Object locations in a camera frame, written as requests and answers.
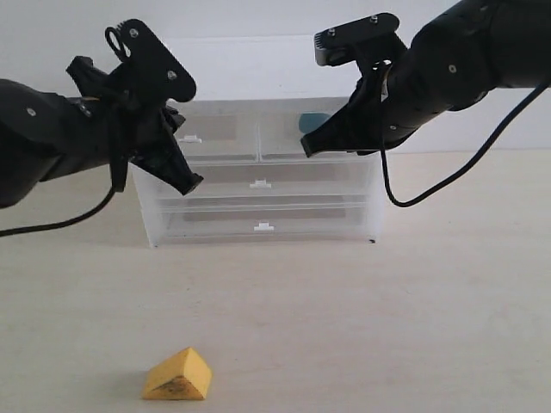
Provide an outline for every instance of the wooden block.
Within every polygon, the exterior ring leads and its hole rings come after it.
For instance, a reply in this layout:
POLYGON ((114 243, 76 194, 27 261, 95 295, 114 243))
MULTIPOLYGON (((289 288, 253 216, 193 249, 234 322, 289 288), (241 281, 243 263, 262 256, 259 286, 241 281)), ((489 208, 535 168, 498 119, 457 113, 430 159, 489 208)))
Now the wooden block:
POLYGON ((204 400, 213 372, 192 348, 163 361, 147 374, 145 400, 204 400))

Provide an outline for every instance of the beige table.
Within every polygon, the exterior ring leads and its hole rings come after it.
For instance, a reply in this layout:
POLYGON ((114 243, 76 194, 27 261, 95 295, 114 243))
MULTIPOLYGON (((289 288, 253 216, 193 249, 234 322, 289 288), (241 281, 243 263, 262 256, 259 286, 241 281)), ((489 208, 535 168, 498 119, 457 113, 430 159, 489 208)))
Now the beige table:
MULTIPOLYGON (((392 158, 414 195, 466 155, 392 158)), ((43 184, 0 224, 98 202, 106 170, 43 184)), ((377 245, 150 250, 133 188, 90 222, 0 240, 2 412, 549 412, 551 152, 495 152, 377 245), (196 347, 202 403, 139 399, 196 347)))

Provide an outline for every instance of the drawer handle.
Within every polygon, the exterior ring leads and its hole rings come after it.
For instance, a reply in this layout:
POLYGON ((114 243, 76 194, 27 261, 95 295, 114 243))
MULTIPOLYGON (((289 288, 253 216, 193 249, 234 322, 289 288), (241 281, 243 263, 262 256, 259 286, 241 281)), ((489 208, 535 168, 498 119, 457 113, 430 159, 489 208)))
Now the drawer handle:
POLYGON ((261 222, 255 226, 255 232, 273 232, 276 228, 269 224, 269 222, 261 222))
POLYGON ((183 138, 179 138, 178 142, 181 144, 202 144, 203 139, 199 138, 197 135, 186 135, 183 138))
POLYGON ((267 182, 265 179, 256 180, 255 183, 249 185, 251 189, 272 189, 272 184, 267 182))

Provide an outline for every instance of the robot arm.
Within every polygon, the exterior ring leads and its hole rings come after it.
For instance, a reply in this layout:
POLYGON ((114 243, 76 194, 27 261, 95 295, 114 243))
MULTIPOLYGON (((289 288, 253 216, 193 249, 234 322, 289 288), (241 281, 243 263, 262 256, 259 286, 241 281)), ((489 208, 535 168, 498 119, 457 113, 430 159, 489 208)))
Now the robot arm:
POLYGON ((122 192, 128 162, 181 194, 202 178, 179 150, 174 133, 185 119, 166 106, 188 102, 195 81, 141 21, 106 31, 121 64, 110 74, 76 57, 67 72, 83 97, 66 98, 0 79, 0 208, 38 182, 109 164, 122 192))
POLYGON ((496 88, 535 88, 551 75, 551 2, 462 0, 426 25, 411 48, 389 14, 316 35, 319 65, 356 61, 362 78, 349 103, 302 146, 360 155, 404 143, 447 111, 472 107, 496 88))

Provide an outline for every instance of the wire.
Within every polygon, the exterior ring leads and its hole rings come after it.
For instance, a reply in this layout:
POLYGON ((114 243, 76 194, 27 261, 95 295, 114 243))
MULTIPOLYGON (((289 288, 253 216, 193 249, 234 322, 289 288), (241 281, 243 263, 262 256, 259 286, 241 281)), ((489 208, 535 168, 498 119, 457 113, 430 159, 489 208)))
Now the wire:
POLYGON ((488 140, 482 145, 482 147, 478 150, 478 152, 476 152, 476 154, 460 170, 458 170, 448 178, 444 179, 443 181, 441 181, 431 189, 423 192, 417 198, 414 198, 407 202, 402 202, 397 200, 391 189, 390 178, 388 176, 387 150, 385 148, 384 138, 382 137, 382 133, 381 133, 382 171, 383 171, 384 180, 385 180, 385 190, 387 191, 387 195, 390 201, 397 207, 401 207, 401 208, 414 207, 417 204, 429 198, 430 196, 432 196, 433 194, 435 194, 436 192, 446 188, 448 185, 457 181, 459 178, 467 174, 468 171, 471 170, 486 155, 486 153, 490 150, 493 144, 496 143, 498 138, 505 131, 505 129, 512 123, 512 121, 514 121, 518 117, 518 115, 520 115, 524 111, 524 109, 526 109, 532 102, 534 102, 539 96, 541 96, 542 93, 549 87, 551 87, 551 78, 549 78, 547 81, 543 82, 540 86, 532 90, 532 92, 528 96, 526 96, 513 110, 509 112, 509 114, 501 121, 501 123, 492 133, 492 135, 490 135, 490 138, 488 138, 488 140))
POLYGON ((57 224, 46 224, 46 225, 36 225, 36 226, 23 226, 21 228, 13 228, 10 230, 2 230, 0 231, 0 238, 2 237, 12 237, 14 235, 21 235, 21 234, 30 234, 34 232, 43 232, 43 231, 52 231, 52 230, 60 230, 62 228, 66 228, 68 226, 79 224, 86 219, 92 218, 94 215, 99 213, 101 210, 103 210, 108 203, 113 199, 115 196, 115 189, 111 188, 108 192, 108 194, 105 196, 105 198, 100 202, 95 208, 89 210, 87 213, 84 213, 83 215, 80 215, 73 219, 68 219, 66 221, 58 222, 57 224))

